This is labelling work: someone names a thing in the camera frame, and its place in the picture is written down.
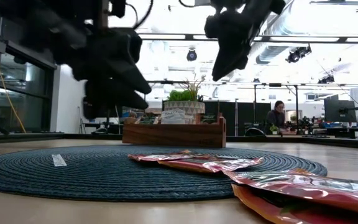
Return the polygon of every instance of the small plant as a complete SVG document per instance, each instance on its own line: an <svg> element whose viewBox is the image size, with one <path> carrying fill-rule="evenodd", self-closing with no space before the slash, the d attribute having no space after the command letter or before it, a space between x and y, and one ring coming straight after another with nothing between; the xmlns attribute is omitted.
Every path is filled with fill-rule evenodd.
<svg viewBox="0 0 358 224"><path fill-rule="evenodd" d="M204 100L204 96L198 94L200 90L200 85L204 81L196 80L195 82L190 82L187 80L185 83L181 83L180 86L183 88L183 91L172 90L168 96L167 101L199 101Z"/></svg>
<svg viewBox="0 0 358 224"><path fill-rule="evenodd" d="M275 131L278 131L278 127L276 126L276 125L272 125L271 127L270 127L270 131L273 133L273 132L275 132Z"/></svg>

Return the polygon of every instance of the woman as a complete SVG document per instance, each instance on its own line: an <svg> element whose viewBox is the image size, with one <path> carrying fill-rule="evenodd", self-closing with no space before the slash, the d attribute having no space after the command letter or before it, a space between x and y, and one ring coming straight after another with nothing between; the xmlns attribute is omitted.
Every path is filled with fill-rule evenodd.
<svg viewBox="0 0 358 224"><path fill-rule="evenodd" d="M266 122L267 123L265 126L265 133L271 134L270 127L272 125L280 129L285 129L285 114L283 101L278 100L274 104L274 110L271 110L267 113Z"/></svg>

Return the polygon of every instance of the round woven placemat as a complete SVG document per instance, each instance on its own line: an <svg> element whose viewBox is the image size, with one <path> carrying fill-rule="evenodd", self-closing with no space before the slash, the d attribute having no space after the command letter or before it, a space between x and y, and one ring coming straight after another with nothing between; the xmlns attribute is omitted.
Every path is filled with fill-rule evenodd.
<svg viewBox="0 0 358 224"><path fill-rule="evenodd" d="M233 158L264 157L249 171L302 168L326 175L321 164L298 157L249 149L198 149L145 146L81 146L22 151L0 155L0 192L72 200L120 202L176 202L233 197L231 180L144 166L128 154L178 152L184 149ZM67 166L55 167L52 154Z"/></svg>

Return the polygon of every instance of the wooden planter box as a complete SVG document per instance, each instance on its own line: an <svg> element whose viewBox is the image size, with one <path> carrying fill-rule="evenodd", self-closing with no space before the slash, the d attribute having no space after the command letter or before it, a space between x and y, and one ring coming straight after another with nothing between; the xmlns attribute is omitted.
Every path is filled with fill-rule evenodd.
<svg viewBox="0 0 358 224"><path fill-rule="evenodd" d="M226 120L218 124L124 124L122 143L153 146L226 147Z"/></svg>

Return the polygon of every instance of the red snack bag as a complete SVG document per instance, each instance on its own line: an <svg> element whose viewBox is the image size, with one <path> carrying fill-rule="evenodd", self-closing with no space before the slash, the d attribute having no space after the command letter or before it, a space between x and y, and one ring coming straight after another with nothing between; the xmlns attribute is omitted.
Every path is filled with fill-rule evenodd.
<svg viewBox="0 0 358 224"><path fill-rule="evenodd" d="M182 152L166 153L166 154L156 154L156 155L128 155L129 158L136 161L165 161L165 160L175 160L175 159L189 159L189 158L208 158L209 155L200 154L191 152L189 150L184 150Z"/></svg>
<svg viewBox="0 0 358 224"><path fill-rule="evenodd" d="M246 185L232 185L234 195L266 220L278 224L355 224L358 213L300 200Z"/></svg>
<svg viewBox="0 0 358 224"><path fill-rule="evenodd" d="M238 184L358 212L358 181L287 172L225 172Z"/></svg>
<svg viewBox="0 0 358 224"><path fill-rule="evenodd" d="M260 164L263 158L258 159L222 159L218 157L179 159L175 161L159 161L169 167L195 172L215 173L219 171L233 171L240 168Z"/></svg>

